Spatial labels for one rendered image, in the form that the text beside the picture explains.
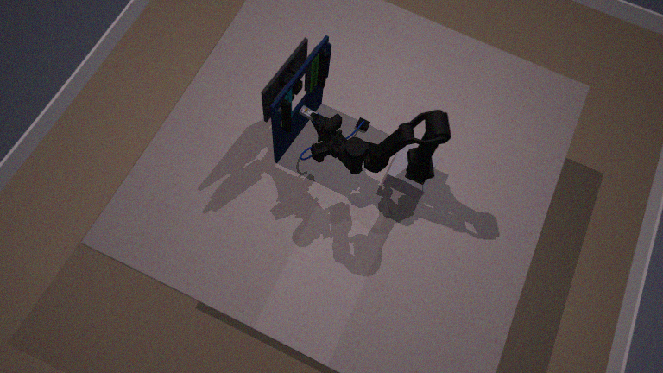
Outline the blue cable with plug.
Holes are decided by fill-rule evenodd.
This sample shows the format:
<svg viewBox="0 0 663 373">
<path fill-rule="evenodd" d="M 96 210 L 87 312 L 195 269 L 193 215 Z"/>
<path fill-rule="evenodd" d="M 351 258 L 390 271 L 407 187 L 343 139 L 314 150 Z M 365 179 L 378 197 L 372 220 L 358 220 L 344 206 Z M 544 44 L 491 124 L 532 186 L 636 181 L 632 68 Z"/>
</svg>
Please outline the blue cable with plug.
<svg viewBox="0 0 663 373">
<path fill-rule="evenodd" d="M 303 105 L 302 108 L 300 109 L 300 114 L 301 114 L 302 116 L 304 116 L 304 117 L 310 119 L 311 121 L 313 121 L 313 123 L 315 123 L 314 120 L 313 120 L 313 118 L 311 117 L 311 113 L 313 113 L 313 112 L 316 113 L 315 111 L 312 111 L 311 109 L 305 107 L 304 105 Z M 319 113 L 316 113 L 316 114 L 319 114 Z M 319 115 L 320 115 L 320 114 L 319 114 Z M 347 136 L 346 139 L 348 139 L 348 138 L 351 137 L 353 134 L 355 134 L 356 131 L 361 127 L 361 125 L 362 125 L 364 122 L 365 122 L 365 121 L 362 121 L 362 122 L 360 123 L 360 125 L 356 128 L 356 130 L 355 130 L 352 134 L 350 134 L 349 136 Z M 315 123 L 315 124 L 316 124 L 316 123 Z M 311 146 L 311 147 L 312 147 L 312 146 Z M 307 158 L 302 158 L 303 154 L 304 154 L 308 149 L 310 149 L 311 147 L 307 148 L 306 150 L 304 150 L 304 151 L 302 152 L 302 154 L 300 155 L 300 159 L 301 159 L 301 160 L 307 160 L 307 159 L 309 159 L 309 158 L 312 157 L 312 155 L 310 155 L 310 156 L 308 156 Z"/>
</svg>

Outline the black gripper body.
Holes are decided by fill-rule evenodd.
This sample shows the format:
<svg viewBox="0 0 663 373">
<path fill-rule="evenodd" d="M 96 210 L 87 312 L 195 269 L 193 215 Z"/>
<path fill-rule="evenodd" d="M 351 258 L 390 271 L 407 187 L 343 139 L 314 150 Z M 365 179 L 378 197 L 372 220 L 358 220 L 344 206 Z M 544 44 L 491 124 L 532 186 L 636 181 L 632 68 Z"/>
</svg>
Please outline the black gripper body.
<svg viewBox="0 0 663 373">
<path fill-rule="evenodd" d="M 324 134 L 321 141 L 328 142 L 326 139 L 330 137 L 334 142 L 336 149 L 335 151 L 332 151 L 332 153 L 334 154 L 335 159 L 339 158 L 339 156 L 344 152 L 345 145 L 349 140 L 349 139 L 347 140 L 342 135 L 342 130 L 339 129 L 341 127 L 341 124 L 342 124 L 342 118 L 341 116 L 339 116 L 339 114 L 336 114 L 327 122 L 325 122 L 321 127 L 322 133 Z"/>
</svg>

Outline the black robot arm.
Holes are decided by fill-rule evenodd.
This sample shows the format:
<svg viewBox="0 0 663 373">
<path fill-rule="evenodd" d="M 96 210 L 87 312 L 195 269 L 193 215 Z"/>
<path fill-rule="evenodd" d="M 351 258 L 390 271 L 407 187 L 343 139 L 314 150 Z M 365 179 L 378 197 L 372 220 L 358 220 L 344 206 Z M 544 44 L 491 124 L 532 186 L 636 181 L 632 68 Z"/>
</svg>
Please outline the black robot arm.
<svg viewBox="0 0 663 373">
<path fill-rule="evenodd" d="M 426 131 L 420 140 L 414 138 L 414 127 L 423 120 Z M 326 139 L 328 142 L 314 143 L 310 148 L 312 158 L 318 163 L 322 162 L 325 156 L 334 157 L 332 151 L 335 151 L 336 147 L 333 140 L 328 138 Z M 378 173 L 388 165 L 392 155 L 409 144 L 417 143 L 418 148 L 409 149 L 407 152 L 408 165 L 405 177 L 423 185 L 426 179 L 434 177 L 432 155 L 435 149 L 449 139 L 451 139 L 451 129 L 448 113 L 441 110 L 428 111 L 420 113 L 409 123 L 400 124 L 394 133 L 379 144 L 365 142 L 358 137 L 350 138 L 338 159 L 352 174 L 363 171 L 363 162 L 364 168 Z"/>
</svg>

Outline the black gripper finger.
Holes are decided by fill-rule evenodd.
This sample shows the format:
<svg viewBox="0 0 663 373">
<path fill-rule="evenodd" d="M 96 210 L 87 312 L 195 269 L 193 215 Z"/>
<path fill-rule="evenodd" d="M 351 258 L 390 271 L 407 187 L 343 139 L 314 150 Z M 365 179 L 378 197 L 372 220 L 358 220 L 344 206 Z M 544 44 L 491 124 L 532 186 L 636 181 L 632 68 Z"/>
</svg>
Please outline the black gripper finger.
<svg viewBox="0 0 663 373">
<path fill-rule="evenodd" d="M 313 123 L 313 121 L 312 121 L 312 123 Z M 313 126 L 314 126 L 314 128 L 316 129 L 316 131 L 317 131 L 317 133 L 318 133 L 318 135 L 319 135 L 319 136 L 318 136 L 318 143 L 319 143 L 319 142 L 321 142 L 322 137 L 324 136 L 324 134 L 323 134 L 323 133 L 319 134 L 319 126 L 318 126 L 317 124 L 313 123 Z"/>
<path fill-rule="evenodd" d="M 322 133 L 321 127 L 322 125 L 327 122 L 330 118 L 328 117 L 323 117 L 319 114 L 316 113 L 311 113 L 311 117 L 313 118 L 314 122 L 319 126 L 319 134 Z"/>
</svg>

